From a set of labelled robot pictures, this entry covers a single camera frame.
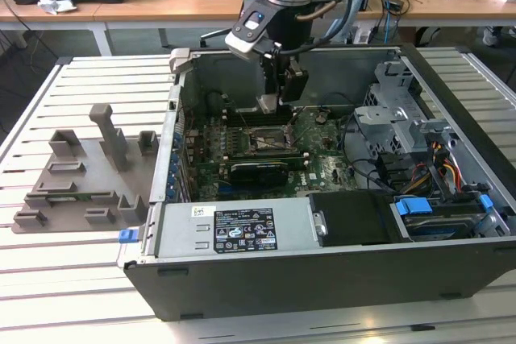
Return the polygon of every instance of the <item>red wire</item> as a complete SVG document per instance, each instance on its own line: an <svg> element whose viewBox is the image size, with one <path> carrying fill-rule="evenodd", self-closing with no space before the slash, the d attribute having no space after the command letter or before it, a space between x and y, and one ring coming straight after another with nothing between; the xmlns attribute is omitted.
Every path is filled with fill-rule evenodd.
<svg viewBox="0 0 516 344"><path fill-rule="evenodd" d="M426 167L426 165L424 163L419 163L416 165L416 168L414 168L414 170L412 171L412 179L410 179L410 181L414 181L415 177L416 177L416 172L418 171L418 169L420 169L421 167Z"/></svg>

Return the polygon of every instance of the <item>floor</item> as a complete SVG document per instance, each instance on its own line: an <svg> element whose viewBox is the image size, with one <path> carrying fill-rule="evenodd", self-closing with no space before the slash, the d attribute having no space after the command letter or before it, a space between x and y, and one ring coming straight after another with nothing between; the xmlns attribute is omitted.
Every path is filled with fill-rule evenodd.
<svg viewBox="0 0 516 344"><path fill-rule="evenodd" d="M168 30L169 42L174 47L198 48L199 37L211 30ZM481 42L482 29L450 28L435 34L431 46L468 46L491 70L506 81L516 61L516 39L506 34L501 37L499 48L487 48ZM168 54L162 48L155 30L112 31L117 55ZM0 56L0 142L16 123L31 97L41 86L52 68L55 58L31 33L26 33L28 47L11 48ZM89 31L46 31L43 41L58 56L98 56L97 45ZM1 45L6 45L0 35ZM212 48L223 48L223 38L211 39ZM516 90L516 75L509 86Z"/></svg>

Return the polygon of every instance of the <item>motherboard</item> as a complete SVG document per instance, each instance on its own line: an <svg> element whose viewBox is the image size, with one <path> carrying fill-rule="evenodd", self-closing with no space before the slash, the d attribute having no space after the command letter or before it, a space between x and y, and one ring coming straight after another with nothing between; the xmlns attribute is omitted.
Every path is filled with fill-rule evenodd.
<svg viewBox="0 0 516 344"><path fill-rule="evenodd" d="M307 108L285 120L227 111L197 125L187 118L192 201L304 197L357 188L342 152L343 118Z"/></svg>

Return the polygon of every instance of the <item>white paper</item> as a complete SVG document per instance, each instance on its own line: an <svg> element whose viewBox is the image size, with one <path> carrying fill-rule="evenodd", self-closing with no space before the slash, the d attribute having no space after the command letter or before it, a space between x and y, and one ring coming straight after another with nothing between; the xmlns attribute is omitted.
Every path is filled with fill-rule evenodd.
<svg viewBox="0 0 516 344"><path fill-rule="evenodd" d="M196 205L192 207L192 218L195 217L213 217L216 205Z"/></svg>
<svg viewBox="0 0 516 344"><path fill-rule="evenodd" d="M38 7L52 15L77 9L71 0L40 0Z"/></svg>

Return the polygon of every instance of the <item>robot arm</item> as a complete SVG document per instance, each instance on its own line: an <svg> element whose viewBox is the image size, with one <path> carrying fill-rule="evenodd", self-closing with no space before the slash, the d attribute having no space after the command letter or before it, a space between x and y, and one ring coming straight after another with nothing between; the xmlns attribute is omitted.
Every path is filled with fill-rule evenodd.
<svg viewBox="0 0 516 344"><path fill-rule="evenodd" d="M299 66L298 55L329 42L339 33L351 13L352 0L347 0L344 17L329 35L306 44L312 22L341 1L255 0L233 26L226 37L230 50L245 60L260 58L265 95L259 103L265 113L300 98L308 73Z"/></svg>

